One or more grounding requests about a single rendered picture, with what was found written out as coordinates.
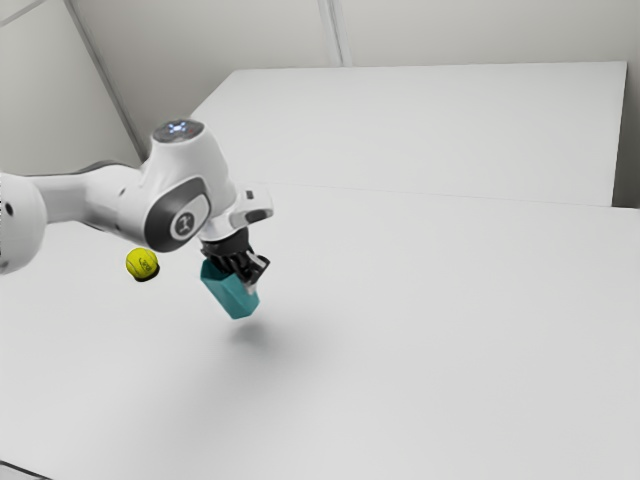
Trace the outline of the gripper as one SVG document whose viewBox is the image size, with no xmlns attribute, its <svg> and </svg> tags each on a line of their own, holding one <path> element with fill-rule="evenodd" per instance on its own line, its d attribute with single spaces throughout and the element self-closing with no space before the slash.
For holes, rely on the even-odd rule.
<svg viewBox="0 0 640 480">
<path fill-rule="evenodd" d="M 248 293 L 256 292 L 258 280 L 271 263 L 268 258 L 253 253 L 247 228 L 222 240 L 203 240 L 201 252 L 219 271 L 240 276 Z"/>
</svg>

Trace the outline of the yellow tennis ball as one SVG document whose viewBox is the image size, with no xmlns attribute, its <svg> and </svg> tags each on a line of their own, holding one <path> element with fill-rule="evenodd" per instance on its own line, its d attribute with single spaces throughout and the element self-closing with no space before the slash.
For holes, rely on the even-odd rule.
<svg viewBox="0 0 640 480">
<path fill-rule="evenodd" d="M 126 269 L 138 282 L 145 282 L 155 278 L 160 265 L 156 254 L 146 248 L 135 248 L 126 255 Z"/>
</svg>

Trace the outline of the teal faceted mug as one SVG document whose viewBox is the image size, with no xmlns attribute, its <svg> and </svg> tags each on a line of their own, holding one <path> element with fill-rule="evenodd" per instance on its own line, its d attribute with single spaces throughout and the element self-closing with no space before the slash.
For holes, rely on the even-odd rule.
<svg viewBox="0 0 640 480">
<path fill-rule="evenodd" d="M 204 259 L 200 279 L 231 319 L 250 317 L 260 304 L 258 294 L 249 292 L 235 273 L 223 272 Z"/>
</svg>

